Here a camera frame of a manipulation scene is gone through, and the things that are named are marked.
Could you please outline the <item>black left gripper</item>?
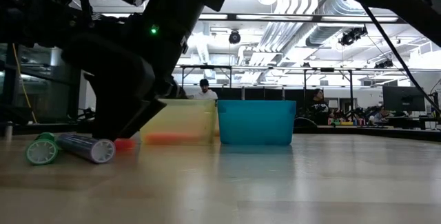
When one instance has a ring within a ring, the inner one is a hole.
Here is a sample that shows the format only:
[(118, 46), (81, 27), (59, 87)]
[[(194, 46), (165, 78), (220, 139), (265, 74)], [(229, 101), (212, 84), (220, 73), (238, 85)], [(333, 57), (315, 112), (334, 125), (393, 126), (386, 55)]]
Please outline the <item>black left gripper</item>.
[(1, 42), (61, 46), (81, 11), (72, 0), (1, 0)]

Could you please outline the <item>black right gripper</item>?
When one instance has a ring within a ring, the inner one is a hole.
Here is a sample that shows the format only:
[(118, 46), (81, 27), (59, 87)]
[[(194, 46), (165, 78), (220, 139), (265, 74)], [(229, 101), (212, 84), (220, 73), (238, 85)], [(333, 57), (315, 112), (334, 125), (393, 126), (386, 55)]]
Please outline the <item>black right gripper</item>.
[(131, 138), (166, 107), (139, 96), (185, 97), (172, 71), (187, 38), (186, 20), (99, 20), (62, 36), (63, 59), (95, 78), (94, 138)]

